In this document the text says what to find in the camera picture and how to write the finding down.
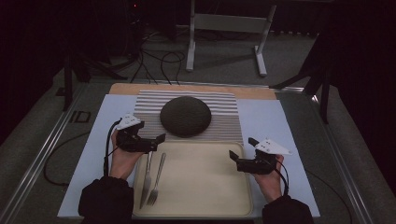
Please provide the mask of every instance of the striped mat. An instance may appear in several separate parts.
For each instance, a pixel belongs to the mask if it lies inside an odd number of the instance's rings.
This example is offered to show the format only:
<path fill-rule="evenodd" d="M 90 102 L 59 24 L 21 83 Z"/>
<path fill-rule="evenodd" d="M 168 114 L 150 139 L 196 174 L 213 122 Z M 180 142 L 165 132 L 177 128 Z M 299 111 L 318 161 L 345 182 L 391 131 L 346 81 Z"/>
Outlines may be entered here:
<path fill-rule="evenodd" d="M 232 141 L 243 144 L 241 125 L 235 96 L 227 92 L 198 91 L 140 91 L 134 107 L 134 115 L 145 121 L 145 127 L 139 131 L 144 138 L 155 138 L 166 133 L 167 140 L 181 140 L 161 125 L 160 113 L 163 106 L 179 96 L 191 96 L 205 102 L 212 113 L 212 121 L 203 132 L 189 140 Z"/>

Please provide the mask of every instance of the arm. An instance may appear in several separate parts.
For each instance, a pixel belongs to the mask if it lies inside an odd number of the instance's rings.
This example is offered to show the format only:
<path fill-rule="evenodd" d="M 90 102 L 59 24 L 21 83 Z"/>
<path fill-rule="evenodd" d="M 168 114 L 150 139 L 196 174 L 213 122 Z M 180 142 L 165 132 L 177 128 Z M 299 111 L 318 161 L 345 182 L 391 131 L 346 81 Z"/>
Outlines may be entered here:
<path fill-rule="evenodd" d="M 113 148 L 109 176 L 103 176 L 82 190 L 78 213 L 84 224 L 131 223 L 134 209 L 134 189 L 126 179 L 143 152 L 127 152 L 117 148 L 116 130 L 111 135 Z"/>
<path fill-rule="evenodd" d="M 283 156 L 276 156 L 279 161 L 276 169 L 280 172 Z M 253 175 L 259 184 L 267 205 L 262 209 L 262 221 L 265 224 L 313 224 L 309 207 L 289 195 L 282 196 L 280 176 L 273 171 L 269 175 Z"/>

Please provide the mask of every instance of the dark dome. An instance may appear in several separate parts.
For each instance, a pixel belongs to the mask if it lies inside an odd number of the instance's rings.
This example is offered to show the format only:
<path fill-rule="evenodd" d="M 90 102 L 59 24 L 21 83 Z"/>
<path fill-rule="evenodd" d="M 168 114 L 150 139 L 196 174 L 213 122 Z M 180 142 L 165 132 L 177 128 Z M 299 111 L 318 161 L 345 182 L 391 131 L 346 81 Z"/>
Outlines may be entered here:
<path fill-rule="evenodd" d="M 163 106 L 160 119 L 169 133 L 179 137 L 192 137 L 206 130 L 212 120 L 212 114 L 202 100 L 181 96 Z"/>

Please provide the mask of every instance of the gray carpet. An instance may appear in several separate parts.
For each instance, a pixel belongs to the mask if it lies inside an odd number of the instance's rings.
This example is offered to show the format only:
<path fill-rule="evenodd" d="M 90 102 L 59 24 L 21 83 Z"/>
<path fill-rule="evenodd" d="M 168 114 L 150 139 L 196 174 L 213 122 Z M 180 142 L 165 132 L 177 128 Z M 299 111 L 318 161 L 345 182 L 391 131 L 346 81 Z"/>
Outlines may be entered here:
<path fill-rule="evenodd" d="M 206 38 L 211 37 L 209 33 L 200 33 L 199 35 Z M 227 33 L 226 35 L 234 37 L 234 34 Z M 259 36 L 250 35 L 247 39 L 226 41 L 209 41 L 206 38 L 200 37 L 197 41 L 195 66 L 192 73 L 185 71 L 185 60 L 182 62 L 178 76 L 178 63 L 163 65 L 163 71 L 169 80 L 173 81 L 173 84 L 176 84 L 177 80 L 181 84 L 190 82 L 264 86 L 277 84 L 298 73 L 315 41 L 311 37 L 300 35 L 270 35 L 264 47 L 264 60 L 269 75 L 263 78 L 258 75 L 252 49 L 253 45 L 258 44 Z M 181 35 L 176 42 L 163 41 L 163 37 L 154 35 L 143 46 L 147 52 L 160 58 L 164 52 L 151 50 L 177 50 L 187 54 L 187 48 L 188 41 L 185 35 Z M 177 60 L 177 57 L 169 55 L 165 59 L 174 61 Z M 153 79 L 166 83 L 159 60 L 145 54 L 143 62 Z M 138 63 L 134 63 L 119 71 L 120 75 L 129 78 L 125 82 L 131 80 L 138 65 Z M 141 69 L 135 82 L 149 83 L 147 73 L 145 69 Z M 63 85 L 62 75 L 61 71 L 54 79 L 54 86 L 43 95 L 1 146 L 1 210 L 5 209 L 23 174 L 34 161 L 35 155 L 45 144 L 57 119 L 62 115 L 64 98 L 55 96 L 55 92 Z M 59 148 L 55 148 L 56 152 L 47 167 L 48 175 L 53 181 L 60 183 L 70 181 L 88 135 L 73 138 L 91 129 L 104 95 L 115 82 L 117 81 L 97 73 L 88 84 L 75 81 L 75 90 L 78 87 L 84 87 L 85 91 L 76 99 L 74 110 L 89 111 L 92 116 L 87 123 L 68 123 L 64 128 L 57 144 Z M 302 80 L 293 86 L 303 87 L 305 82 L 306 80 Z M 325 132 L 329 129 L 346 161 L 348 170 L 353 174 L 373 223 L 395 223 L 396 202 L 394 195 L 376 168 L 367 146 L 340 101 L 335 88 L 331 88 L 330 96 L 330 124 L 324 126 L 317 119 L 317 110 L 310 104 L 309 97 L 290 91 L 281 91 L 276 94 L 286 112 L 296 146 L 299 148 L 318 203 L 321 217 L 316 218 L 315 222 L 349 223 L 347 206 L 351 211 L 353 223 L 360 223 L 350 202 L 349 193 L 345 190 L 343 180 L 334 165 L 333 148 L 329 144 Z M 346 206 L 332 189 L 346 202 Z M 65 187 L 50 184 L 41 173 L 29 195 L 25 198 L 20 212 L 15 216 L 14 223 L 79 223 L 79 220 L 56 217 L 64 194 Z"/>

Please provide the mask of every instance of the light blue surface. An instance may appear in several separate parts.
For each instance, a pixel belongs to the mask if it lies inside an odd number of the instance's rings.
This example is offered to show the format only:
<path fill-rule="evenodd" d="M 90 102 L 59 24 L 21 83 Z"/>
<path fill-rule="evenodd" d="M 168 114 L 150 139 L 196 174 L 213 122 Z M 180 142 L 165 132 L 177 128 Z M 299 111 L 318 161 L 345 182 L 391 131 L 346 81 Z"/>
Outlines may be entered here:
<path fill-rule="evenodd" d="M 136 98 L 136 95 L 113 94 L 108 94 L 105 97 L 69 188 L 64 196 L 58 217 L 79 217 L 78 202 L 82 189 L 91 184 L 94 179 L 103 176 L 103 161 L 108 130 L 125 113 L 134 113 Z M 270 138 L 282 147 L 291 150 L 292 155 L 285 156 L 284 160 L 284 165 L 289 172 L 290 196 L 308 204 L 312 216 L 319 217 L 317 204 L 280 102 L 276 100 L 240 99 L 237 100 L 237 105 L 246 158 L 253 159 L 255 154 L 254 147 L 248 143 L 249 137 L 253 137 L 258 141 Z M 134 183 L 134 175 L 135 173 L 133 172 L 128 178 L 130 186 Z M 260 217 L 266 201 L 254 178 L 250 176 L 249 180 L 254 206 L 250 217 Z"/>

